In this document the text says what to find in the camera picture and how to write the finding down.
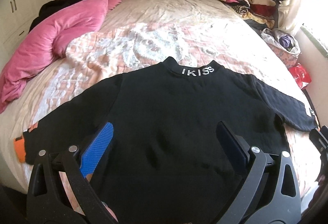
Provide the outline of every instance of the mattress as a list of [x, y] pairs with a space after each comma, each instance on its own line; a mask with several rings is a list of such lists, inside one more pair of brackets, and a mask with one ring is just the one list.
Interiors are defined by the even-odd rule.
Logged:
[[[123, 0], [109, 12], [100, 32], [74, 39], [66, 58], [28, 82], [22, 96], [0, 114], [1, 183], [27, 192], [32, 166], [21, 164], [13, 140], [62, 103], [98, 81], [174, 57], [201, 67], [217, 61], [310, 105], [293, 77], [266, 43], [218, 0]], [[320, 154], [309, 133], [285, 126], [301, 195], [316, 180]], [[73, 208], [77, 202], [61, 174]]]

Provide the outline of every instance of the orange cuff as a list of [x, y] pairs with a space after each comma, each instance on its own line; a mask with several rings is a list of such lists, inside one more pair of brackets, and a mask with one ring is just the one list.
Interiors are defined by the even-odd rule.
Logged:
[[14, 139], [14, 149], [16, 151], [16, 155], [18, 157], [19, 162], [24, 163], [26, 152], [25, 152], [25, 140], [23, 135], [21, 137]]

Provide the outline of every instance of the shirt sleeve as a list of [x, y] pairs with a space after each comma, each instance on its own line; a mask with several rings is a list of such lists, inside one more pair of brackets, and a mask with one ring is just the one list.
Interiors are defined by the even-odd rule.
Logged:
[[318, 127], [314, 111], [304, 103], [286, 95], [263, 81], [250, 75], [261, 100], [272, 109], [284, 123], [302, 132], [309, 132]]
[[106, 121], [119, 93], [122, 74], [102, 80], [66, 102], [14, 140], [20, 162], [33, 164], [40, 150], [57, 153], [80, 145]]

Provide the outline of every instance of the dark red folded cloth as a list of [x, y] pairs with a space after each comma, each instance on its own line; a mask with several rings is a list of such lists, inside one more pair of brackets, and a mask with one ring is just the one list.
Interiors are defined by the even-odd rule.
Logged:
[[266, 17], [270, 17], [274, 15], [276, 12], [276, 8], [272, 6], [266, 6], [266, 5], [257, 5], [257, 4], [251, 4], [251, 9], [259, 15], [263, 15]]

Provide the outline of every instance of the window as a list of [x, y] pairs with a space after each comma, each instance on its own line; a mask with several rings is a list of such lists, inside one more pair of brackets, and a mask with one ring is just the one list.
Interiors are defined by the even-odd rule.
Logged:
[[304, 19], [304, 27], [328, 50], [328, 0], [312, 0]]

